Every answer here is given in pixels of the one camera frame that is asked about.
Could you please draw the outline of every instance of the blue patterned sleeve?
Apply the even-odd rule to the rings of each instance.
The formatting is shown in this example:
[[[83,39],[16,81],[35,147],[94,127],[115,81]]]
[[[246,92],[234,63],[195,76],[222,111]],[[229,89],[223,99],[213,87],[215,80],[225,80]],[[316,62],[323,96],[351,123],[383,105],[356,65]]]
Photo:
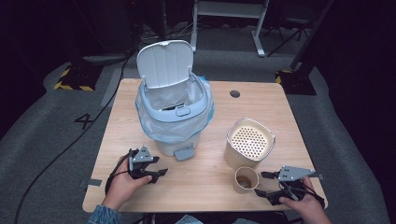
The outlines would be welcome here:
[[[119,224],[121,214],[103,205],[96,205],[87,224]]]

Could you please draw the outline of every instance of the gray carpet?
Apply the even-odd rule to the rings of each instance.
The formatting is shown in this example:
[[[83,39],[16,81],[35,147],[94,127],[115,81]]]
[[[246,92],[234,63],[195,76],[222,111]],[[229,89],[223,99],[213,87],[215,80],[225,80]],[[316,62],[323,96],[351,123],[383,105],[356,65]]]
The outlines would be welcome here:
[[[208,80],[275,82],[274,73],[289,69],[302,41],[292,40],[272,57],[259,58],[247,29],[206,29],[198,34],[193,72]],[[182,38],[190,41],[188,35]],[[261,36],[268,51],[280,43],[277,31]],[[126,77],[137,77],[134,55]],[[75,119],[101,111],[115,90],[121,63],[104,68],[96,91],[53,89],[67,64],[44,80],[47,93],[32,105],[0,142],[0,223],[12,223],[22,194],[40,171],[83,131]],[[381,189],[371,170],[335,115],[318,70],[310,75],[317,96],[288,95],[309,154],[318,173],[333,223],[389,223]],[[19,223],[85,223],[83,185],[91,177],[111,107],[59,160],[51,165],[27,195]],[[290,218],[294,212],[287,213]],[[124,214],[131,223],[141,214]]]

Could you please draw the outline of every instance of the beige bucket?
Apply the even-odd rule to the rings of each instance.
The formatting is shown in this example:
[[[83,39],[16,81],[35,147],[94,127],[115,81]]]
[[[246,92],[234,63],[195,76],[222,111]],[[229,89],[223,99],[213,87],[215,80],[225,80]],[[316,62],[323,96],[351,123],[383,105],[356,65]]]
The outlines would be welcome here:
[[[268,156],[275,135],[254,119],[240,119],[227,133],[224,157],[235,170],[242,166],[253,169]]]

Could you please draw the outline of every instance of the white metal stand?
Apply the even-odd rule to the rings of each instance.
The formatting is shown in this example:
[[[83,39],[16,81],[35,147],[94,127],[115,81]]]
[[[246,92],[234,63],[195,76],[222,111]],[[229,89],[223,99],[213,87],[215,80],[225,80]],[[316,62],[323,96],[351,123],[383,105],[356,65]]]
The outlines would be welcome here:
[[[251,31],[257,53],[260,57],[264,57],[264,50],[259,39],[262,22],[268,7],[268,0],[264,4],[242,4],[242,3],[225,3],[225,2],[206,2],[195,0],[193,25],[191,34],[191,46],[196,51],[197,44],[197,22],[198,15],[206,16],[222,16],[222,17],[241,17],[259,19],[256,31]]]

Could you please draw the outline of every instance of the open white lid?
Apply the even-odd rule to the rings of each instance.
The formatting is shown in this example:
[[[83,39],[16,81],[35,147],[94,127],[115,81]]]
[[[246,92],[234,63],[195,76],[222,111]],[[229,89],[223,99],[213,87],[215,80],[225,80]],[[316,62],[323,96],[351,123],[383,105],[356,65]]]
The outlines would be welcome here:
[[[172,86],[187,80],[193,51],[184,40],[169,40],[144,47],[137,54],[137,69],[149,89]]]

